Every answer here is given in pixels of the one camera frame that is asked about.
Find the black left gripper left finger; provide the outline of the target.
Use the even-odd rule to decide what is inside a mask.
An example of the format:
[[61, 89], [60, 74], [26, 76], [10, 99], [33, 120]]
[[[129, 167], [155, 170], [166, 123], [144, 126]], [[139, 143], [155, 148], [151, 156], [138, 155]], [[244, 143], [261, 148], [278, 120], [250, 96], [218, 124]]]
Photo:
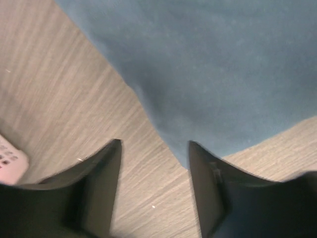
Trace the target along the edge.
[[3, 238], [108, 238], [122, 158], [114, 139], [40, 183], [0, 187]]

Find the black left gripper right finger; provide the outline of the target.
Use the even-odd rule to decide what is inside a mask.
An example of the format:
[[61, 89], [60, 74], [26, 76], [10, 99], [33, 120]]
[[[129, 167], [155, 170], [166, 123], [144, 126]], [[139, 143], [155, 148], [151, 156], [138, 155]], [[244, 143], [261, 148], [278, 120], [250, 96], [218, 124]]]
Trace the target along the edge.
[[194, 141], [188, 155], [202, 237], [316, 237], [315, 171], [277, 182], [245, 172]]

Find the grey-blue t shirt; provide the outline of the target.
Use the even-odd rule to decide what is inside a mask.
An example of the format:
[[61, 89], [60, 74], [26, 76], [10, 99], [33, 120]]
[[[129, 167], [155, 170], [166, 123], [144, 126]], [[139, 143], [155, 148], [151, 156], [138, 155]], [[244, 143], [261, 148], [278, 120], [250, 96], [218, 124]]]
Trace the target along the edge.
[[314, 0], [59, 0], [136, 93], [179, 163], [219, 157], [317, 114]]

